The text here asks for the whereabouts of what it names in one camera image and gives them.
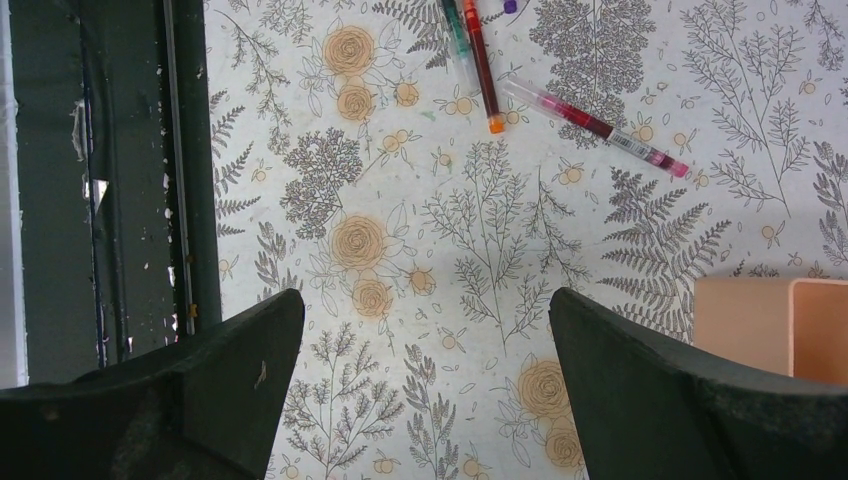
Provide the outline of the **peach plastic file organizer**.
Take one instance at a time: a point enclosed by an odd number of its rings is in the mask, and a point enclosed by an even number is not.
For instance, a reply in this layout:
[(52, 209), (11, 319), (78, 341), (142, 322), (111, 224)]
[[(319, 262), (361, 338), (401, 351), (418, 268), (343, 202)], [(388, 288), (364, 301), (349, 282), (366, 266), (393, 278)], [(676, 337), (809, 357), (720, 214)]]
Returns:
[(704, 277), (695, 282), (694, 345), (785, 376), (847, 384), (847, 282)]

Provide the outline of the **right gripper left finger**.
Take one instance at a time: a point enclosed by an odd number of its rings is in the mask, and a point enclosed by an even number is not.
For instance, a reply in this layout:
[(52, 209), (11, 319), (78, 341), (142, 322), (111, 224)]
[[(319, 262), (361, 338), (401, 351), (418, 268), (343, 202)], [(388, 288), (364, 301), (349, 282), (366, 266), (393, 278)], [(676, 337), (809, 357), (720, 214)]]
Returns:
[(261, 479), (305, 322), (288, 289), (175, 344), (1, 393), (5, 479)]

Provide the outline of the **orange gel pen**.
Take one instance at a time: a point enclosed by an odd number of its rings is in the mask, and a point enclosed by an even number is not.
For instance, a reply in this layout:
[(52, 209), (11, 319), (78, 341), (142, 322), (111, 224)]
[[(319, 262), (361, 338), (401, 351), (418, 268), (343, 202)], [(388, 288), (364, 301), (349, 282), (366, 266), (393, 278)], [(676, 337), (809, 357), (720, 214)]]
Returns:
[(480, 84), (481, 95), (488, 119), (488, 128), (492, 134), (504, 132), (504, 121), (498, 104), (497, 92), (494, 85), (482, 23), (474, 0), (464, 0), (462, 10), (469, 35), (471, 49), (475, 59), (475, 67)]

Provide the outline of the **black gel pen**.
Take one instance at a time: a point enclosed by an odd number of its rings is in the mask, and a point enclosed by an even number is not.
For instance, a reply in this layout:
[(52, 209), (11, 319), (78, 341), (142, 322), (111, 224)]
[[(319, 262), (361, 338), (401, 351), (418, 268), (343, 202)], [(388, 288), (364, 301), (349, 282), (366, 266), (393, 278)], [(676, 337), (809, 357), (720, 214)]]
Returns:
[(478, 88), (477, 72), (458, 6), (454, 0), (440, 0), (439, 3), (446, 20), (449, 56), (460, 90), (473, 94)]

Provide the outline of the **black mounting rail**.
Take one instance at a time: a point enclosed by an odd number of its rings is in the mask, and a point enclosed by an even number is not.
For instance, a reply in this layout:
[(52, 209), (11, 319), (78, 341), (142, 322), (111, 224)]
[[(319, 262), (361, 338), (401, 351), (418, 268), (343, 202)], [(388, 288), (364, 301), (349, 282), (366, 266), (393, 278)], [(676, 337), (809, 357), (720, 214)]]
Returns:
[(222, 320), (200, 1), (1, 5), (1, 383)]

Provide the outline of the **purple gel pen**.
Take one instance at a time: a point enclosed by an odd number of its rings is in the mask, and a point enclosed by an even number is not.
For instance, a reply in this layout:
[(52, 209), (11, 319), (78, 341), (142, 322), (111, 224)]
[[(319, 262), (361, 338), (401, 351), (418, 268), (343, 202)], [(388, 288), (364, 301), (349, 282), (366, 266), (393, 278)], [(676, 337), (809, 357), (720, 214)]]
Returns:
[(518, 11), (518, 1), (517, 0), (504, 0), (503, 4), (503, 12), (505, 14), (511, 15), (515, 14)]

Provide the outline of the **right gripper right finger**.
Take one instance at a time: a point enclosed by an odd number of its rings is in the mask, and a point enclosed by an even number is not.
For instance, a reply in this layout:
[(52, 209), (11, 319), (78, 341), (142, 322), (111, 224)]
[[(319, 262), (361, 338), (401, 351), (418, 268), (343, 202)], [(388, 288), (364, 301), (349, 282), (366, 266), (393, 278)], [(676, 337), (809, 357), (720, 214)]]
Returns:
[(549, 323), (593, 479), (843, 479), (847, 391), (748, 367), (562, 287)]

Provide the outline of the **dark red gel pen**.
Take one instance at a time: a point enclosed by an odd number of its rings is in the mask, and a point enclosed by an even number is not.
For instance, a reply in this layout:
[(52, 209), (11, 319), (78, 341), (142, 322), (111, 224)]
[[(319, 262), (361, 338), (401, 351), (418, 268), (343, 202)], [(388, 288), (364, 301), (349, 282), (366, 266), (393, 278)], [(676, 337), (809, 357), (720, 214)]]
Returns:
[(620, 129), (515, 75), (509, 76), (505, 80), (504, 91), (508, 96), (543, 112), (549, 117), (564, 120), (573, 126), (577, 126), (635, 158), (667, 172), (672, 177), (683, 178), (689, 172), (689, 167), (685, 163), (669, 154), (648, 145), (642, 140), (626, 135)]

